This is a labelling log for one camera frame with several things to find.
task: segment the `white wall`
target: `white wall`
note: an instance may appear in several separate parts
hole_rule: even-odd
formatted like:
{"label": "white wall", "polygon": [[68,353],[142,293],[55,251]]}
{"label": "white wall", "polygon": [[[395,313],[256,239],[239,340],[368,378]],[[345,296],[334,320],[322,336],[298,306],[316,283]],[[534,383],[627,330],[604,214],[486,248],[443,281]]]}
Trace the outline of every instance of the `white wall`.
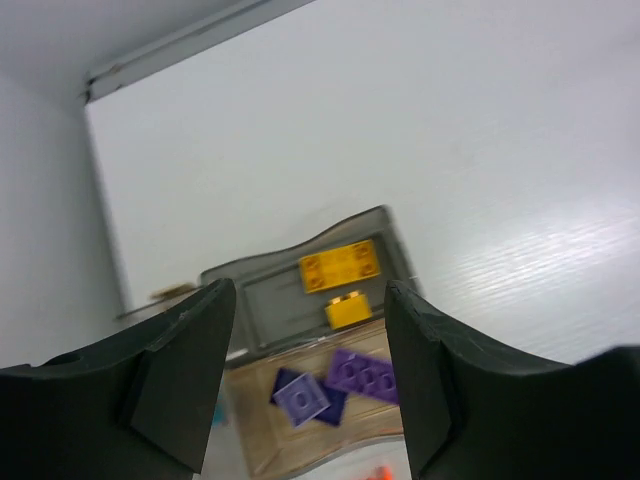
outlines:
{"label": "white wall", "polygon": [[640,343],[640,3],[317,0],[88,108],[128,306],[389,204],[427,298]]}
{"label": "white wall", "polygon": [[0,367],[114,333],[121,305],[84,125],[0,73]]}

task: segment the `lavender square block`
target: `lavender square block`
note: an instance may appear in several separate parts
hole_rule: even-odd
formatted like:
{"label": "lavender square block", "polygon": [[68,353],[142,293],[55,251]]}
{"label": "lavender square block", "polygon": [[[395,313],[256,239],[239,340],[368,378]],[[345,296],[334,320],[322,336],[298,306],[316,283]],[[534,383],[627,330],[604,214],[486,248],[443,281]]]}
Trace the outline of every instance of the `lavender square block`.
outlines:
{"label": "lavender square block", "polygon": [[362,353],[336,349],[326,385],[343,392],[398,405],[396,378],[391,362]]}
{"label": "lavender square block", "polygon": [[273,394],[294,428],[308,422],[329,408],[330,403],[310,373],[303,373]]}
{"label": "lavender square block", "polygon": [[[273,399],[273,394],[283,388],[285,385],[291,383],[300,375],[302,375],[302,373],[297,372],[296,370],[279,368],[278,373],[276,374],[276,381],[273,384],[273,390],[271,391],[271,398],[269,399],[269,403],[276,405],[276,401]],[[316,415],[314,417],[314,420],[318,420],[333,427],[339,427],[340,422],[342,421],[344,407],[347,403],[347,393],[341,390],[336,390],[335,388],[327,387],[324,383],[323,378],[316,378],[316,381],[318,382],[318,385],[322,389],[322,392],[325,394],[327,400],[329,400],[329,403],[331,405],[329,406],[329,408]]]}

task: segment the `gray wall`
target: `gray wall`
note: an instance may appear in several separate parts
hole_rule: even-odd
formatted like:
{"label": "gray wall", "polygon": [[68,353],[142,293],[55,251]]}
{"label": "gray wall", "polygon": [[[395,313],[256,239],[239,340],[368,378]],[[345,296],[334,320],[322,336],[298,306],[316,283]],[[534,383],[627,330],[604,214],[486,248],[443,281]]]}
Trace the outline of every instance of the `gray wall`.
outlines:
{"label": "gray wall", "polygon": [[0,367],[116,330],[84,124],[0,72]]}

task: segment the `yellow rectangular block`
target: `yellow rectangular block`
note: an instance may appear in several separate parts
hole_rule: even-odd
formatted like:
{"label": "yellow rectangular block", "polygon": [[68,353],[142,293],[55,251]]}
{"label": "yellow rectangular block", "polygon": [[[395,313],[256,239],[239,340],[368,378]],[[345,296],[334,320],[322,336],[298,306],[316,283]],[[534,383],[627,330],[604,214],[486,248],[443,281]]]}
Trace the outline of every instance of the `yellow rectangular block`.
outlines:
{"label": "yellow rectangular block", "polygon": [[351,292],[346,297],[334,298],[325,311],[333,330],[362,322],[373,315],[367,296],[360,292]]}
{"label": "yellow rectangular block", "polygon": [[299,264],[307,293],[320,292],[380,275],[372,240],[302,257]]}

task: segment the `brown object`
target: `brown object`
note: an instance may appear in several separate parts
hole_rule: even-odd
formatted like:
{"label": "brown object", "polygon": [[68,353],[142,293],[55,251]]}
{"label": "brown object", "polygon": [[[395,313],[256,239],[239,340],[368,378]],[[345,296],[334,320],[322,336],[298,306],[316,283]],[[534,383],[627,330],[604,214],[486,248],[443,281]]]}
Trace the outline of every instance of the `brown object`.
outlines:
{"label": "brown object", "polygon": [[390,358],[384,320],[259,360],[225,375],[252,479],[289,476],[353,443],[402,434],[399,408],[366,397],[348,396],[338,428],[311,421],[293,429],[284,412],[269,404],[280,367],[322,377],[337,347]]}

